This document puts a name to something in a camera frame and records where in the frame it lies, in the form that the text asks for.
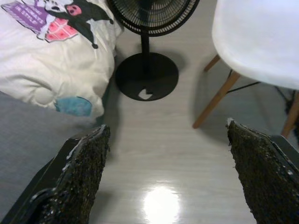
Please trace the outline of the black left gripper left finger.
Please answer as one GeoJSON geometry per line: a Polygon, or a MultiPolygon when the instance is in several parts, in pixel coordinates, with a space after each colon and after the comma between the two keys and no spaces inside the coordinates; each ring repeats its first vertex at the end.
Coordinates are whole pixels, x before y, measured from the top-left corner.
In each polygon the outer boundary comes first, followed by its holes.
{"type": "Polygon", "coordinates": [[[101,125],[69,138],[30,180],[1,223],[86,224],[109,150],[101,125]]]}

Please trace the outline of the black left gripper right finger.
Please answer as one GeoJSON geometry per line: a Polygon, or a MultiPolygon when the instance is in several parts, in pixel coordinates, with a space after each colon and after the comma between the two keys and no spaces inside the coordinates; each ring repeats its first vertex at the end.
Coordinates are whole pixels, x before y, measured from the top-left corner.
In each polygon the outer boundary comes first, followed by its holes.
{"type": "Polygon", "coordinates": [[[299,152],[282,135],[227,119],[230,152],[245,201],[258,224],[299,222],[299,152]]]}

